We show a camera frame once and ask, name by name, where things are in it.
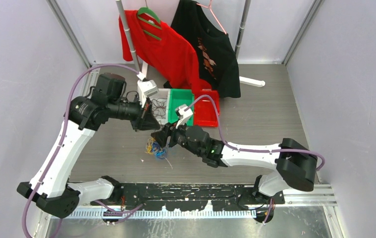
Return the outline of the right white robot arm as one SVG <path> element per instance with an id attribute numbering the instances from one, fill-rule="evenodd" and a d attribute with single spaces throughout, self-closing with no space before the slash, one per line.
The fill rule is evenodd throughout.
<path id="1" fill-rule="evenodd" d="M 271 170 L 257 177 L 252 191 L 260 204 L 285 189 L 314 189 L 318 155 L 291 138 L 271 145 L 241 145 L 211 138 L 199 126 L 176 127 L 171 123 L 151 136 L 161 148 L 179 145 L 213 168 L 251 166 Z"/>

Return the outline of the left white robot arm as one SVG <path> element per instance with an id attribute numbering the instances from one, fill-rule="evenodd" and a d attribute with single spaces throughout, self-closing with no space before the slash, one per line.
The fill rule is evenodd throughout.
<path id="1" fill-rule="evenodd" d="M 37 174 L 21 182 L 17 192 L 58 218 L 66 218 L 79 205 L 93 201 L 111 205 L 122 201 L 123 187 L 112 177 L 71 183 L 69 176 L 83 148 L 109 119 L 127 120 L 135 131 L 160 128 L 150 99 L 159 91 L 155 82 L 140 78 L 134 101 L 125 97 L 126 85 L 120 75 L 101 74 L 89 95 L 72 99 L 55 146 Z"/>

